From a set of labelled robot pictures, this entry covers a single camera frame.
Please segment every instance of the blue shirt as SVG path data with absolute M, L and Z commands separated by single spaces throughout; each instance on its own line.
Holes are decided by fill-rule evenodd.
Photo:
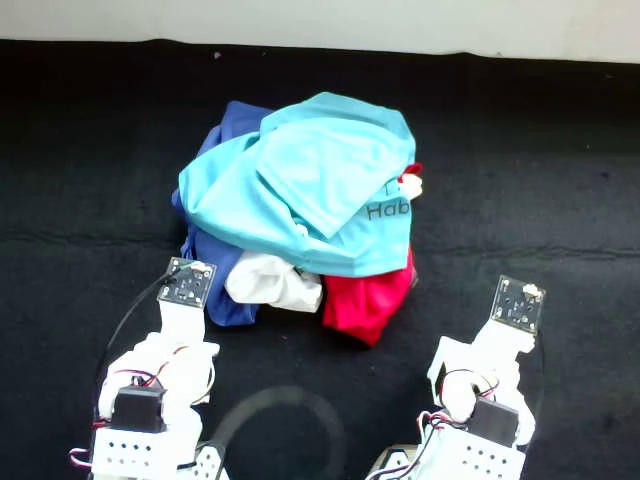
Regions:
M 398 177 L 415 141 L 400 112 L 323 93 L 264 117 L 179 175 L 189 220 L 313 273 L 406 267 L 411 205 Z
M 247 132 L 258 131 L 260 120 L 271 113 L 266 108 L 254 107 L 241 102 L 230 102 L 219 126 L 211 129 L 198 155 L 212 149 L 221 142 Z M 224 288 L 224 283 L 243 250 L 223 242 L 200 230 L 186 218 L 179 191 L 171 196 L 171 203 L 187 222 L 187 238 L 180 249 L 185 258 L 194 258 L 217 266 L 206 306 L 207 314 L 220 326 L 250 325 L 256 321 L 259 305 L 236 303 Z

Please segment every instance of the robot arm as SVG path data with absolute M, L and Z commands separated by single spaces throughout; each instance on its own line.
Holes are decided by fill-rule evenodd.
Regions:
M 113 361 L 98 399 L 91 452 L 94 480 L 215 478 L 220 456 L 198 449 L 218 344 L 204 341 L 204 300 L 215 266 L 172 258 L 158 303 L 160 332 Z M 220 474 L 228 480 L 226 472 Z
M 366 480 L 520 478 L 525 454 L 516 447 L 531 441 L 535 419 L 518 390 L 516 357 L 535 346 L 545 294 L 502 276 L 474 341 L 441 337 L 427 377 L 442 410 L 422 412 L 420 445 L 388 449 Z

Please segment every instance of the pile of clothes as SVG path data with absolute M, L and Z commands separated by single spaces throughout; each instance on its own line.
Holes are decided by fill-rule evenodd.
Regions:
M 217 266 L 211 320 L 253 324 L 263 303 L 316 312 L 324 283 L 324 325 L 377 343 L 417 278 L 414 157 L 395 110 L 331 93 L 276 111 L 229 103 L 172 195 L 182 255 Z

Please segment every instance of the white cloth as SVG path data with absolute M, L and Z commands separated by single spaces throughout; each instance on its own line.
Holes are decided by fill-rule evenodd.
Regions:
M 402 183 L 399 183 L 400 188 L 409 197 L 409 200 L 413 200 L 416 197 L 422 195 L 422 179 L 413 173 L 404 173 L 402 175 Z
M 316 312 L 322 300 L 318 275 L 298 273 L 282 258 L 265 253 L 244 252 L 225 288 L 237 303 L 268 303 L 298 312 Z

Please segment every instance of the black carpet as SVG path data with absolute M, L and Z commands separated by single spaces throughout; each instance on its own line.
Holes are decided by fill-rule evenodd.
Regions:
M 97 358 L 176 254 L 169 194 L 226 102 L 324 90 L 406 116 L 426 166 L 420 283 L 371 350 L 268 308 L 251 328 L 210 326 L 222 353 L 206 432 L 251 393 L 300 385 L 340 414 L 344 478 L 361 480 L 385 446 L 417 440 L 439 336 L 471 340 L 505 273 L 548 290 L 526 478 L 638 478 L 640 66 L 170 42 L 0 42 L 0 62 L 3 478 L 83 478 L 65 454 L 89 442 Z M 120 351 L 157 325 L 150 299 Z M 537 360 L 523 367 L 532 401 Z M 228 466 L 233 480 L 311 478 L 327 450 L 309 413 L 274 409 L 241 429 Z

